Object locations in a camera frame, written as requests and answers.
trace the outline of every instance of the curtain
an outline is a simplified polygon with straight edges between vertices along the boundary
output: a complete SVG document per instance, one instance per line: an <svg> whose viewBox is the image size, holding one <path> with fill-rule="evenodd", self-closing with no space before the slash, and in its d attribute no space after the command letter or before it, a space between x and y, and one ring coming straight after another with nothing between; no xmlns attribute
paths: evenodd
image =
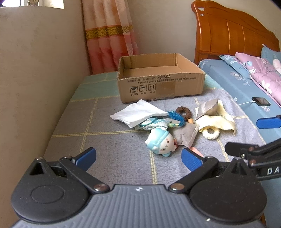
<svg viewBox="0 0 281 228"><path fill-rule="evenodd" d="M93 74L116 71L121 56L138 54L127 0L82 0Z"/></svg>

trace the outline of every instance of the pink object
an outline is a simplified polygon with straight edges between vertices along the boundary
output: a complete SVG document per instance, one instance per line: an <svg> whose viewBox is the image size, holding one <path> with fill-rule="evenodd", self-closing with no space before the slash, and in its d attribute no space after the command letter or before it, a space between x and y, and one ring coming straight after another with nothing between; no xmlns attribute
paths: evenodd
<svg viewBox="0 0 281 228"><path fill-rule="evenodd" d="M204 157L195 147L190 147L190 149L199 156Z"/></svg>
<svg viewBox="0 0 281 228"><path fill-rule="evenodd" d="M266 59L236 52L235 56L248 69L253 82L281 107L280 74Z"/></svg>
<svg viewBox="0 0 281 228"><path fill-rule="evenodd" d="M127 0L82 0L93 74L116 71L121 56L138 54Z"/></svg>

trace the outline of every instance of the yellow grid line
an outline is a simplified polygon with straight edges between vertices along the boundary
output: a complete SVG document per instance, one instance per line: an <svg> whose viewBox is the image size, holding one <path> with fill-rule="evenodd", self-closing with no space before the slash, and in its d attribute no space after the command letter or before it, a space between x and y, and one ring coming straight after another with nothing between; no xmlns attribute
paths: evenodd
<svg viewBox="0 0 281 228"><path fill-rule="evenodd" d="M94 100L94 99L103 99L103 98L111 98L111 97L120 97L120 95L107 96L107 97L92 97L92 98L81 99L81 100L70 100L69 102L76 102L76 101L89 101L89 100Z"/></svg>
<svg viewBox="0 0 281 228"><path fill-rule="evenodd" d="M199 105L199 102L196 97L194 97L194 100L195 100L196 104Z"/></svg>
<svg viewBox="0 0 281 228"><path fill-rule="evenodd" d="M90 124L91 124L91 122L92 122L94 110L95 110L95 107L96 107L97 103L98 103L98 99L96 99L95 104L94 104L94 106L93 106L93 109L92 109L92 111L91 111L91 115L90 115L90 118L89 118L89 121L88 121L86 130L85 130L85 134L84 134L84 136L83 136L83 141L82 141L81 147L80 147L80 153L83 152L83 149L84 149L84 146L85 146L85 142L86 142L87 133L88 133L88 131L89 131L89 127L90 127Z"/></svg>
<svg viewBox="0 0 281 228"><path fill-rule="evenodd" d="M99 82L103 82L103 81L114 81L115 79L108 79L108 80L101 80L101 81L95 81L95 82L85 82L85 83L81 83L80 85L87 85L87 84L95 84L95 83L99 83Z"/></svg>
<svg viewBox="0 0 281 228"><path fill-rule="evenodd" d="M218 142L219 146L221 147L221 151L222 151L222 153L223 153L223 155L224 155L226 161L230 162L230 160L229 160L229 158L228 158L228 155L227 155L227 153L225 152L225 148L224 148L222 142L221 142L218 138L217 138L217 142Z"/></svg>
<svg viewBox="0 0 281 228"><path fill-rule="evenodd" d="M149 151L149 157L150 157L152 183L157 184L157 172L156 172L155 161L154 161L154 153L151 150Z"/></svg>
<svg viewBox="0 0 281 228"><path fill-rule="evenodd" d="M54 134L52 138L63 138L63 137L75 137L75 136L83 136L85 133L77 133L77 134Z"/></svg>
<svg viewBox="0 0 281 228"><path fill-rule="evenodd" d="M205 87L204 89L206 89L206 90L215 90L216 87L212 87L212 88L210 88L210 87Z"/></svg>
<svg viewBox="0 0 281 228"><path fill-rule="evenodd" d="M247 118L248 116L232 116L234 119L244 119Z"/></svg>
<svg viewBox="0 0 281 228"><path fill-rule="evenodd" d="M145 131L127 130L127 131L100 131L100 132L74 133L74 134L54 134L52 138L64 138L64 137L84 136L84 135L123 134L123 133L130 133L130 132L145 132Z"/></svg>

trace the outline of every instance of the gray blanket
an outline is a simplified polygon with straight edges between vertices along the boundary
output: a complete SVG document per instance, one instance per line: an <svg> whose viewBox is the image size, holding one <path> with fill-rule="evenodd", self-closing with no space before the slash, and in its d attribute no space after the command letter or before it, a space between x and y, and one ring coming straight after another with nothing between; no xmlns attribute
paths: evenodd
<svg viewBox="0 0 281 228"><path fill-rule="evenodd" d="M220 161L230 161L224 151L227 142L263 145L265 142L255 125L249 120L231 96L221 89L205 89L202 95L180 97L151 102L164 110L188 107L195 117L195 107L214 98L222 100L226 111L236 122L233 131L220 131L215 140L208 140L198 133L193 146L204 156L212 155ZM62 156L75 156L88 147L97 151L96 162L88 170L102 182L119 184L165 184L182 178L190 171L181 161L183 146L163 157L149 151L145 145L148 131L135 131L109 115L124 109L119 97L106 97L70 102L50 140L45 159L57 160Z"/></svg>

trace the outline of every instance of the window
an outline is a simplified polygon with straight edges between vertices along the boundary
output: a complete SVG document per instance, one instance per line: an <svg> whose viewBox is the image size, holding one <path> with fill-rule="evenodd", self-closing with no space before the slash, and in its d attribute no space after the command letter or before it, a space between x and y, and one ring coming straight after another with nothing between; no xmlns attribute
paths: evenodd
<svg viewBox="0 0 281 228"><path fill-rule="evenodd" d="M0 6L16 7L16 6L48 6L64 9L63 0L0 0Z"/></svg>

